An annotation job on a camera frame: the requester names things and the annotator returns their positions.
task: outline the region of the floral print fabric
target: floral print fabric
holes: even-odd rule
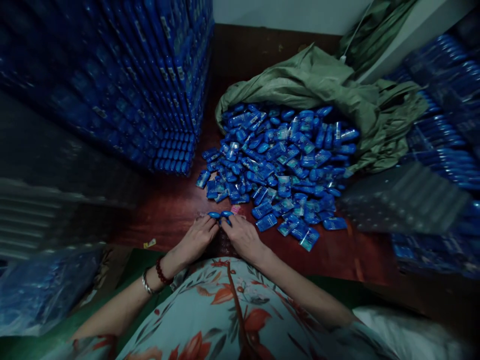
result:
[[[223,257],[178,274],[173,294],[118,356],[114,339],[71,341],[48,359],[397,359],[359,322],[327,331],[257,269]]]

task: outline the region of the bracelet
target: bracelet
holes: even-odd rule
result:
[[[143,284],[143,287],[145,288],[146,292],[149,293],[150,295],[157,295],[160,294],[160,291],[154,291],[150,288],[150,286],[147,284],[147,271],[150,270],[150,267],[147,267],[145,271],[143,272],[143,275],[141,276],[141,283]]]
[[[157,260],[156,260],[156,273],[158,274],[158,278],[160,279],[160,281],[162,283],[164,283],[165,285],[171,285],[174,280],[173,279],[170,279],[170,280],[167,280],[167,278],[164,276],[164,273],[162,272],[162,267],[160,266],[160,260],[162,258],[159,257]]]

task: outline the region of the green sack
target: green sack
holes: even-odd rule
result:
[[[353,69],[311,44],[292,58],[267,68],[249,81],[230,86],[220,98],[215,118],[237,103],[271,101],[298,110],[333,105],[360,130],[356,164],[370,173],[394,166],[408,149],[405,135],[427,109],[414,82],[378,80],[361,85],[349,80]]]
[[[355,78],[370,69],[382,56],[407,20],[417,0],[374,0],[361,22],[340,40],[339,59],[346,52],[346,63],[355,70]]]

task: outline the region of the woman's right hand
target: woman's right hand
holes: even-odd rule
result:
[[[228,219],[231,226],[226,221],[222,221],[221,227],[228,235],[236,252],[250,264],[258,264],[270,249],[260,240],[255,226],[241,216],[231,215]]]

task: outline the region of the white wall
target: white wall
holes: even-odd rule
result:
[[[344,35],[372,0],[213,0],[218,24]]]

